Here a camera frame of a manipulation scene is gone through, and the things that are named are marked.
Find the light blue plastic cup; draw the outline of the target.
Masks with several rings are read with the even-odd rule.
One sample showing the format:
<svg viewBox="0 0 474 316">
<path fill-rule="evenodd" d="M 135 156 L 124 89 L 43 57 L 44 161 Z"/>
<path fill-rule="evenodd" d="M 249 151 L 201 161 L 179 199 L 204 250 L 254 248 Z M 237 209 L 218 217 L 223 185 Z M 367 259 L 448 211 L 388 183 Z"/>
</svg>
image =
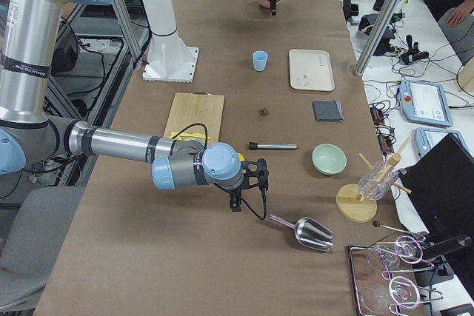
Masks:
<svg viewBox="0 0 474 316">
<path fill-rule="evenodd" d="M 253 69 L 257 72 L 262 72 L 266 69 L 268 53 L 263 50 L 256 50 L 253 55 Z"/>
</svg>

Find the steel ice scoop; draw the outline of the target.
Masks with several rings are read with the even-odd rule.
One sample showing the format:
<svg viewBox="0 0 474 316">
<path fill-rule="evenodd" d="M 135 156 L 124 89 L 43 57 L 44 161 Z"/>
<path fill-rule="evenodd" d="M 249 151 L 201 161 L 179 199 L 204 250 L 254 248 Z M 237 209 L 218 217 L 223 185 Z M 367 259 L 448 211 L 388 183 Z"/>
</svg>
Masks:
<svg viewBox="0 0 474 316">
<path fill-rule="evenodd" d="M 333 247 L 333 232 L 312 218 L 299 218 L 295 223 L 286 221 L 276 215 L 270 215 L 269 218 L 291 228 L 294 231 L 296 240 L 302 246 L 320 252 L 330 252 Z"/>
</svg>

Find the steel muddler black tip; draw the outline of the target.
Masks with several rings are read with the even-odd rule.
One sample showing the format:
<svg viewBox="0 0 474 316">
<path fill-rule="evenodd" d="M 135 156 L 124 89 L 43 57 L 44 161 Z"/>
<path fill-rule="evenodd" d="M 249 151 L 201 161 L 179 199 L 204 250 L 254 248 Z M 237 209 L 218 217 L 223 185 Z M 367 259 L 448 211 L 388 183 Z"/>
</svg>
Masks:
<svg viewBox="0 0 474 316">
<path fill-rule="evenodd" d="M 282 144 L 282 143 L 259 143 L 250 141 L 248 143 L 248 150 L 296 150 L 297 144 Z"/>
</svg>

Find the red strawberry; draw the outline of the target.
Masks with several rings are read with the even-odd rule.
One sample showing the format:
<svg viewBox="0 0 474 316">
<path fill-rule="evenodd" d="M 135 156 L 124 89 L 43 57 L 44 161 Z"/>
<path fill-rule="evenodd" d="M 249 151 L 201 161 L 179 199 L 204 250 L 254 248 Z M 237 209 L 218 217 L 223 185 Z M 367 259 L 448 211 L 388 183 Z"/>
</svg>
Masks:
<svg viewBox="0 0 474 316">
<path fill-rule="evenodd" d="M 268 109 L 267 108 L 261 108 L 258 113 L 261 116 L 266 116 L 266 115 L 268 115 Z"/>
</svg>

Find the cream rabbit tray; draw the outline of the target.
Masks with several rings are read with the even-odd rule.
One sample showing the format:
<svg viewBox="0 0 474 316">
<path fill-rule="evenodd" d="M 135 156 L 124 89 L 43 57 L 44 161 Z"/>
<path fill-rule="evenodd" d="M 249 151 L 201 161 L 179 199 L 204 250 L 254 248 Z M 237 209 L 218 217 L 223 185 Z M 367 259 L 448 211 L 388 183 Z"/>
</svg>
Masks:
<svg viewBox="0 0 474 316">
<path fill-rule="evenodd" d="M 331 92 L 335 89 L 327 51 L 291 49 L 288 55 L 290 86 L 294 90 Z"/>
</svg>

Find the mint green bowl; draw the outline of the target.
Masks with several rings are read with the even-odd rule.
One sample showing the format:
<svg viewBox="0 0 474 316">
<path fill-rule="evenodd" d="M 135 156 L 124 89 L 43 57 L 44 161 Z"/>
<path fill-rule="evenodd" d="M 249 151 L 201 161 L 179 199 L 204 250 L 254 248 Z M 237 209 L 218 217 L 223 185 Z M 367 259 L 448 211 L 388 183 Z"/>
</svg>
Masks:
<svg viewBox="0 0 474 316">
<path fill-rule="evenodd" d="M 342 172 L 347 165 L 347 157 L 342 149 L 334 144 L 319 144 L 312 152 L 313 166 L 324 175 Z"/>
</svg>

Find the yellow plastic knife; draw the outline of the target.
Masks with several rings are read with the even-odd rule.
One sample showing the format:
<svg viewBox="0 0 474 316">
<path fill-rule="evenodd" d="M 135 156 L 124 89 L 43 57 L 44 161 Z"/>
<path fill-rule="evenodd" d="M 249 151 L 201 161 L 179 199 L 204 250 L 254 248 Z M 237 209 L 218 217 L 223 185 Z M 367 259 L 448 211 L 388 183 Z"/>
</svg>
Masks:
<svg viewBox="0 0 474 316">
<path fill-rule="evenodd" d="M 177 131 L 172 131 L 170 133 L 169 138 L 180 140 L 180 141 L 189 141 L 192 139 L 208 141 L 210 139 L 207 135 L 200 132 L 177 132 Z"/>
</svg>

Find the bamboo cutting board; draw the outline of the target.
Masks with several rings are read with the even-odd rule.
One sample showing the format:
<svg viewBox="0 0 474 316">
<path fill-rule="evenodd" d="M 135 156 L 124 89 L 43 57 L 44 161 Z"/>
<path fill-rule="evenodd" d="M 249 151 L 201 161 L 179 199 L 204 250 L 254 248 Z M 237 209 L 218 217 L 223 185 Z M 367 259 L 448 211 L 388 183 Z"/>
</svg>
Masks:
<svg viewBox="0 0 474 316">
<path fill-rule="evenodd" d="M 208 144 L 219 141 L 224 96 L 195 93 L 176 93 L 164 129 L 170 138 L 190 124 L 201 123 L 207 127 Z"/>
</svg>

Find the wooden mug tree stand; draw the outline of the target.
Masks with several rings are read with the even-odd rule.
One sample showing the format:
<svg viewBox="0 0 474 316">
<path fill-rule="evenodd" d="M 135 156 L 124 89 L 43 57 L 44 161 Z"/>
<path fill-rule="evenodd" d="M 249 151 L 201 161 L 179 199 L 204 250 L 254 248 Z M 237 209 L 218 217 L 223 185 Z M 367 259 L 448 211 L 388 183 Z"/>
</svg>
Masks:
<svg viewBox="0 0 474 316">
<path fill-rule="evenodd" d="M 392 185 L 408 194 L 412 193 L 411 189 L 395 182 L 398 179 L 395 166 L 400 162 L 401 153 L 409 142 L 410 137 L 387 161 L 371 164 L 362 153 L 358 154 L 369 170 L 357 184 L 346 184 L 336 193 L 336 205 L 346 218 L 358 223 L 371 221 L 377 213 L 376 201 L 382 199 Z"/>
</svg>

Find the grey folded cloth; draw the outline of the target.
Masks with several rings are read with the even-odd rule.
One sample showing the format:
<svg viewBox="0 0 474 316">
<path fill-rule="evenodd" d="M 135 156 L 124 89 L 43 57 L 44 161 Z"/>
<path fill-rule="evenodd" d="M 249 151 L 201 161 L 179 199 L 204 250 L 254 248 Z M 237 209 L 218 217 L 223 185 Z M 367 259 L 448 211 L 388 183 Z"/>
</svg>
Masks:
<svg viewBox="0 0 474 316">
<path fill-rule="evenodd" d="M 342 122 L 344 120 L 341 103 L 335 99 L 330 101 L 315 100 L 312 102 L 312 106 L 317 121 Z"/>
</svg>

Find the clear glass on stand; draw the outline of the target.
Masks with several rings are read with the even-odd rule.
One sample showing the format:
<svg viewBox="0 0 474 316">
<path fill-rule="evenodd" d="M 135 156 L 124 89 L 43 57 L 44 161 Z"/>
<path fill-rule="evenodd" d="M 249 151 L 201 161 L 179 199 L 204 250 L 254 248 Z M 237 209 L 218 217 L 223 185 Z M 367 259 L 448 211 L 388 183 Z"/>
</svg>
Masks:
<svg viewBox="0 0 474 316">
<path fill-rule="evenodd" d="M 379 161 L 361 177 L 358 182 L 358 191 L 364 198 L 378 201 L 385 196 L 396 179 L 394 167 L 387 162 Z"/>
</svg>

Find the wine glass rack tray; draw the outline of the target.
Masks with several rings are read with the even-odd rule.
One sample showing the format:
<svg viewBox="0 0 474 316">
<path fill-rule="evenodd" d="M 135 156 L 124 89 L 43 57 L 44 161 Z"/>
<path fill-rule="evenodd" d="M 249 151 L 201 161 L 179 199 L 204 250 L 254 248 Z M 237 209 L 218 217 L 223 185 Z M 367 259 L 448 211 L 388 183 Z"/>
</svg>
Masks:
<svg viewBox="0 0 474 316">
<path fill-rule="evenodd" d="M 434 270 L 421 244 L 410 235 L 370 246 L 347 247 L 358 315 L 411 315 L 424 304 L 442 300 L 442 292 L 419 286 L 415 272 Z"/>
</svg>

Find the blue teach pendant near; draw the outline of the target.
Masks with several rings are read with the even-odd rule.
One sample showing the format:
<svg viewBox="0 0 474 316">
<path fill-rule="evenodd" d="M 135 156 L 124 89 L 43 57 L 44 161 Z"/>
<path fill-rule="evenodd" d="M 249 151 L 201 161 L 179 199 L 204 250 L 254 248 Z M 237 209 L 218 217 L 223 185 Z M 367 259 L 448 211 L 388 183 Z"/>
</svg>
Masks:
<svg viewBox="0 0 474 316">
<path fill-rule="evenodd" d="M 435 128 L 417 128 L 414 131 L 414 139 L 418 148 L 418 155 L 423 158 L 436 144 L 438 144 L 446 135 L 453 134 L 465 149 L 468 146 L 457 130 L 443 130 Z"/>
</svg>

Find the blue teach pendant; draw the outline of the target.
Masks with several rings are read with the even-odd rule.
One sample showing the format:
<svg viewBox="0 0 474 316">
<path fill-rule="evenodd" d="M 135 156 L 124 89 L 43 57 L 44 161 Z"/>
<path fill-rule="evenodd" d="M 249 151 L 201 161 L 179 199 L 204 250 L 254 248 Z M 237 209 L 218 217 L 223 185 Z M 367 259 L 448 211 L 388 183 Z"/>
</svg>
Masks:
<svg viewBox="0 0 474 316">
<path fill-rule="evenodd" d="M 401 111 L 408 121 L 435 127 L 451 127 L 453 119 L 440 84 L 402 80 L 399 87 Z"/>
<path fill-rule="evenodd" d="M 414 131 L 414 139 L 418 148 L 418 155 L 423 158 L 436 144 L 438 144 L 446 135 L 453 134 L 465 149 L 468 146 L 457 130 L 443 130 L 435 128 L 417 128 Z"/>
</svg>

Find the blue teach pendant far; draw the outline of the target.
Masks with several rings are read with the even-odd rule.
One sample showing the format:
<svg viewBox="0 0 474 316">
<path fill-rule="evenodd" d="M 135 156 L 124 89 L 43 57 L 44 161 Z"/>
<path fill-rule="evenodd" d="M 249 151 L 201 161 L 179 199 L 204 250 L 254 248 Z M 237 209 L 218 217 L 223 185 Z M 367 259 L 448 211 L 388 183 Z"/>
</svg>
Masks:
<svg viewBox="0 0 474 316">
<path fill-rule="evenodd" d="M 401 111 L 408 121 L 435 127 L 451 127 L 453 119 L 440 84 L 402 80 L 399 87 Z"/>
</svg>

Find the black laptop monitor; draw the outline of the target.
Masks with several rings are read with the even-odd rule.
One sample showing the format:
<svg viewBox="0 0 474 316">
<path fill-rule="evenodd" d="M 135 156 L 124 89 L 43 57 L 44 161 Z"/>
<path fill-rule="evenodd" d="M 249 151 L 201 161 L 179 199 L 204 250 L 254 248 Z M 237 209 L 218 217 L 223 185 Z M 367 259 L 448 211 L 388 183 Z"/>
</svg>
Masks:
<svg viewBox="0 0 474 316">
<path fill-rule="evenodd" d="M 399 177 L 427 231 L 438 238 L 473 236 L 473 157 L 454 135 L 441 139 Z"/>
</svg>

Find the grey office chair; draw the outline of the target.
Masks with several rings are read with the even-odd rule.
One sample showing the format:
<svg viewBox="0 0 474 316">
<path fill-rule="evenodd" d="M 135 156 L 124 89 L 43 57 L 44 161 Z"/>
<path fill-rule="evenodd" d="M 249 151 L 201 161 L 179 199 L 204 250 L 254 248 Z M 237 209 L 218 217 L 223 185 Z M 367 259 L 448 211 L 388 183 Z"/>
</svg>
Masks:
<svg viewBox="0 0 474 316">
<path fill-rule="evenodd" d="M 35 189 L 1 251 L 1 310 L 36 307 L 84 193 L 82 186 Z"/>
</svg>

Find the aluminium frame post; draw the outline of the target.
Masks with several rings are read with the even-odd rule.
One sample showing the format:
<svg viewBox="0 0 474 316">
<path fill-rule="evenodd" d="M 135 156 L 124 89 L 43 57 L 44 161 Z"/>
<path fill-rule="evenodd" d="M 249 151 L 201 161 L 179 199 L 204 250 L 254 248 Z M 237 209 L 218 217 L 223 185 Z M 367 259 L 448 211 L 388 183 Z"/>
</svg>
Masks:
<svg viewBox="0 0 474 316">
<path fill-rule="evenodd" d="M 370 59 L 373 57 L 375 49 L 381 40 L 381 37 L 389 24 L 393 12 L 401 0 L 385 0 L 382 5 L 381 11 L 378 14 L 378 18 L 375 21 L 374 27 L 369 35 L 367 43 L 362 50 L 356 65 L 353 68 L 354 75 L 362 77 Z"/>
</svg>

